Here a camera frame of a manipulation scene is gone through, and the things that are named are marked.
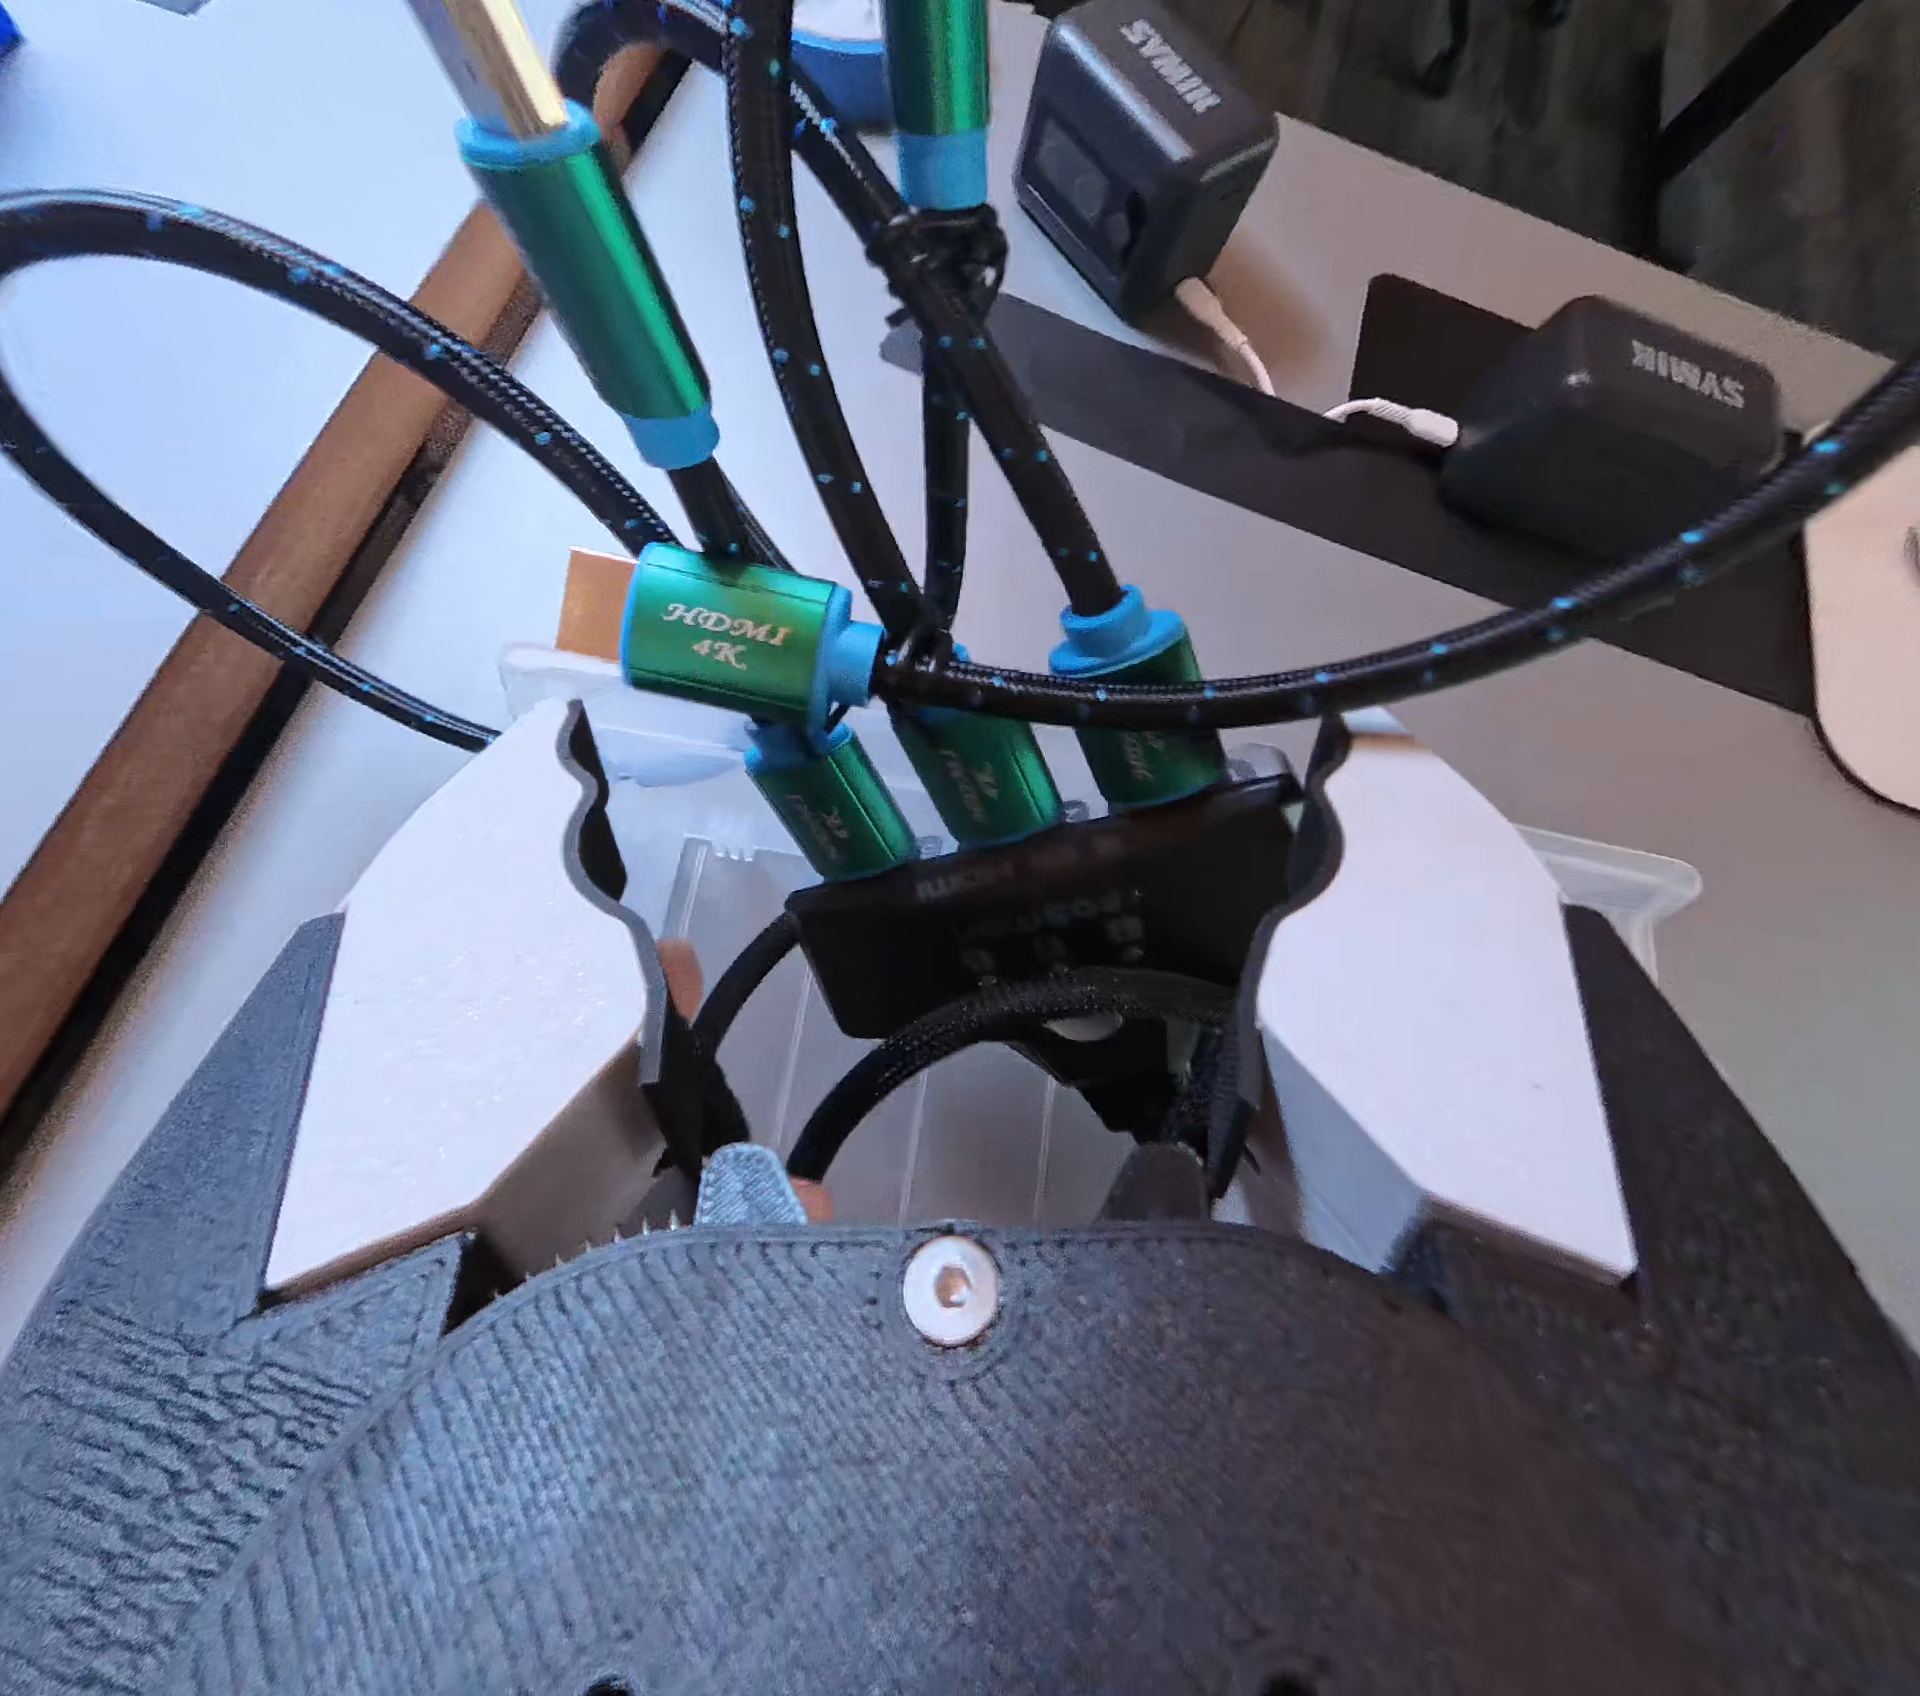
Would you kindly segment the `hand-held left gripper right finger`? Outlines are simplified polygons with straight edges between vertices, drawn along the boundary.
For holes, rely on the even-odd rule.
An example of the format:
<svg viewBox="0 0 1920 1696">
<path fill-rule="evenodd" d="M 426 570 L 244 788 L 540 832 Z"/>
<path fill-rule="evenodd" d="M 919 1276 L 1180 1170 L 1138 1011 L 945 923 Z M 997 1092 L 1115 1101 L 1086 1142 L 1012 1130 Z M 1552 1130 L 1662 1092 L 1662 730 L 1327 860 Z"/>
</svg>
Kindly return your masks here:
<svg viewBox="0 0 1920 1696">
<path fill-rule="evenodd" d="M 1639 1267 L 1566 902 L 1397 718 L 1351 718 L 1342 868 L 1263 970 L 1298 1235 L 1368 1276 L 1429 1219 L 1544 1267 Z"/>
</svg>

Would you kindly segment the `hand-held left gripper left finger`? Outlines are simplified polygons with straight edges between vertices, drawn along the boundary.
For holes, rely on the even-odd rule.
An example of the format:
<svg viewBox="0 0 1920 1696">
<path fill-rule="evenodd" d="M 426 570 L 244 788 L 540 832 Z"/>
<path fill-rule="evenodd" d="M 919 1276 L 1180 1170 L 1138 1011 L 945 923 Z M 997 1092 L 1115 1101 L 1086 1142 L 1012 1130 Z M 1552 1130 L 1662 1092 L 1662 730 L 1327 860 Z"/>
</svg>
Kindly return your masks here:
<svg viewBox="0 0 1920 1696">
<path fill-rule="evenodd" d="M 583 701 L 525 706 L 355 881 L 279 1193 L 275 1293 L 474 1235 L 544 1276 L 645 1223 L 665 1036 Z"/>
</svg>

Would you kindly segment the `black HDMI switch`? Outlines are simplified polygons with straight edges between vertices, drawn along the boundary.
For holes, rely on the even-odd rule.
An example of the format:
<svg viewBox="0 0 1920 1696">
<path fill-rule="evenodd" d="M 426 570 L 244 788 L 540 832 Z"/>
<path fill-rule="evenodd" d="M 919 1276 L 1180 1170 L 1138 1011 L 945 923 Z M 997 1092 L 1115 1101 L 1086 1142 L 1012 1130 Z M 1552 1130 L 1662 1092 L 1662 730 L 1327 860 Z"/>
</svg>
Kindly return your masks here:
<svg viewBox="0 0 1920 1696">
<path fill-rule="evenodd" d="M 702 1013 L 665 1021 L 645 1079 L 665 1161 L 695 1170 L 749 1137 L 720 1045 L 749 994 L 803 957 L 830 1021 L 872 1059 L 811 1110 L 791 1152 L 800 1179 L 825 1179 L 845 1137 L 931 1060 L 1006 1045 L 1103 1130 L 1190 1142 L 1226 1193 L 1256 1118 L 1256 1079 L 1231 1051 L 1238 982 L 1263 925 L 1305 891 L 1298 826 L 1305 783 L 1271 769 L 791 891 L 715 977 Z"/>
</svg>

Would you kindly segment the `clear plastic bin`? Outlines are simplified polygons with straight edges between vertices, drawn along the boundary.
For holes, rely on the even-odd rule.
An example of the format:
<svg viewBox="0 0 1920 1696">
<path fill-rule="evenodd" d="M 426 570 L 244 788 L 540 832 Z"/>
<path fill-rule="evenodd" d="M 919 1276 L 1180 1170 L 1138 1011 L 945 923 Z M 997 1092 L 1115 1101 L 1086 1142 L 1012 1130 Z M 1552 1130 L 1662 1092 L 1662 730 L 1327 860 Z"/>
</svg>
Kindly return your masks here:
<svg viewBox="0 0 1920 1696">
<path fill-rule="evenodd" d="M 707 987 L 720 962 L 767 923 L 775 891 L 803 891 L 803 860 L 767 842 L 767 813 L 749 817 L 757 788 L 741 738 L 720 738 L 715 706 L 645 701 L 591 655 L 507 648 L 496 658 L 508 718 L 540 701 L 583 701 L 615 788 L 615 839 L 645 891 L 645 923 L 688 925 Z M 1686 1021 L 1668 1011 L 1639 946 L 1646 915 L 1695 902 L 1695 872 L 1646 849 L 1580 842 L 1552 832 L 1521 832 L 1566 902 L 1566 940 L 1580 977 L 1580 1011 L 1596 1036 L 1603 1097 L 1630 1092 L 1630 1011 L 1678 1029 L 1684 1059 L 1703 1059 Z M 800 962 L 741 1011 L 728 1036 L 728 1086 L 741 1092 L 757 1137 L 791 1152 L 825 1092 L 864 1059 Z M 1610 1110 L 1613 1166 L 1630 1161 L 1630 1110 Z M 1132 1137 L 1043 1079 L 1006 1045 L 960 1051 L 894 1092 L 836 1152 L 830 1198 L 855 1223 L 1092 1223 Z M 1283 1130 L 1271 1079 L 1263 1070 L 1256 1152 L 1222 1203 L 1222 1219 L 1298 1235 L 1298 1184 Z"/>
</svg>

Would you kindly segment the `grey desk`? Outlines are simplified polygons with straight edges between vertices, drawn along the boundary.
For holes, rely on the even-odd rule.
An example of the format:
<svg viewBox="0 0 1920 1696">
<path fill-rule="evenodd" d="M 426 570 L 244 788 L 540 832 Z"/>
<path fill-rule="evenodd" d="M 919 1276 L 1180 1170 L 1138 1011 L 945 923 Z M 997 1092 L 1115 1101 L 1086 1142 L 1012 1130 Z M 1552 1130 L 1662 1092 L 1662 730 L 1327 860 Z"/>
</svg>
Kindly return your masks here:
<svg viewBox="0 0 1920 1696">
<path fill-rule="evenodd" d="M 1033 61 L 1043 22 L 1021 10 L 997 16 L 997 71 L 1006 77 L 997 95 L 997 207 L 1012 246 L 1006 290 L 1199 361 L 1180 315 L 1164 336 L 1107 323 L 1012 207 Z M 635 180 L 640 227 L 720 388 L 720 455 L 735 462 L 735 452 L 749 452 L 735 483 L 791 561 L 816 561 L 845 582 L 825 512 L 791 483 L 800 452 L 757 341 L 741 246 L 720 227 L 735 207 L 720 159 L 720 92 L 688 71 Z M 919 381 L 877 352 L 877 270 L 855 260 L 830 201 L 811 180 L 800 181 L 816 324 L 845 410 L 864 422 L 855 452 L 887 474 L 887 512 L 902 512 L 911 540 Z M 1283 159 L 1226 246 L 1222 290 L 1263 341 L 1289 404 L 1327 410 L 1351 388 L 1378 270 L 1400 270 L 1521 324 L 1571 290 L 1639 290 L 1678 324 L 1715 324 L 1715 341 L 1743 352 L 1771 348 L 1771 378 L 1810 394 L 1810 422 L 1885 366 L 1327 127 L 1283 126 Z M 1186 612 L 1213 673 L 1368 655 L 1486 612 L 1486 601 L 1457 583 L 1164 483 L 1079 433 L 1063 433 L 1063 455 L 1126 582 L 1138 582 L 1149 604 Z M 960 642 L 988 658 L 1043 669 L 1063 583 L 1043 570 L 988 462 L 974 470 L 974 498 Z M 540 462 L 496 433 L 472 433 L 355 612 L 346 648 L 378 673 L 496 724 L 496 658 L 507 648 L 555 648 L 566 550 L 583 540 L 598 529 Z M 1457 696 L 1400 701 L 1397 724 L 1528 832 L 1630 842 L 1703 872 L 1703 902 L 1655 925 L 1662 987 L 1789 1161 L 1878 1309 L 1915 1329 L 1915 817 L 1849 788 L 1805 718 L 1622 648 L 1580 648 Z M 291 925 L 337 915 L 464 763 L 472 757 L 346 706 L 325 687 L 291 718 L 8 1184 L 8 1347 Z"/>
</svg>

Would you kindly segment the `black sheet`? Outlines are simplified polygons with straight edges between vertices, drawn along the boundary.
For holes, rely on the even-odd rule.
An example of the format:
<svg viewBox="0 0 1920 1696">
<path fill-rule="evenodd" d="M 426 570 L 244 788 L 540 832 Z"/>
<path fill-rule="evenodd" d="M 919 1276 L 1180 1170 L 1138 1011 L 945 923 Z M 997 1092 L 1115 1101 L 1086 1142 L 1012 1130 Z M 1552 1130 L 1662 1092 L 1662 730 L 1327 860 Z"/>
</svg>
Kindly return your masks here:
<svg viewBox="0 0 1920 1696">
<path fill-rule="evenodd" d="M 1096 336 L 1021 290 L 997 303 L 988 336 L 1050 429 L 1186 491 L 1478 595 L 1486 604 L 1544 604 L 1557 583 L 1603 570 L 1603 561 L 1552 540 L 1457 520 L 1440 498 L 1440 462 L 1397 429 L 1342 433 L 1283 394 Z M 1613 621 L 1603 642 L 1805 724 L 1815 706 L 1797 545 L 1771 545 L 1678 604 Z"/>
</svg>

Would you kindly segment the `black cube device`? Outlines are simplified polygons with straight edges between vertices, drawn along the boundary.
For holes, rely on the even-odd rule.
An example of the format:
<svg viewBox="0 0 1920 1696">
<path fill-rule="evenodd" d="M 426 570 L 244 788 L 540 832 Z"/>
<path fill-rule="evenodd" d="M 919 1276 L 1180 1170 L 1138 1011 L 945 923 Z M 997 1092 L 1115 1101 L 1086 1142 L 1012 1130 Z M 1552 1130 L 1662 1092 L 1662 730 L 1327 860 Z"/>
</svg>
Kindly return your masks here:
<svg viewBox="0 0 1920 1696">
<path fill-rule="evenodd" d="M 1086 0 L 1043 37 L 1012 201 L 1138 324 L 1222 266 L 1271 143 L 1283 116 L 1164 0 Z"/>
<path fill-rule="evenodd" d="M 1566 303 L 1457 410 L 1442 503 L 1596 561 L 1633 561 L 1782 462 L 1764 361 L 1622 303 Z"/>
</svg>

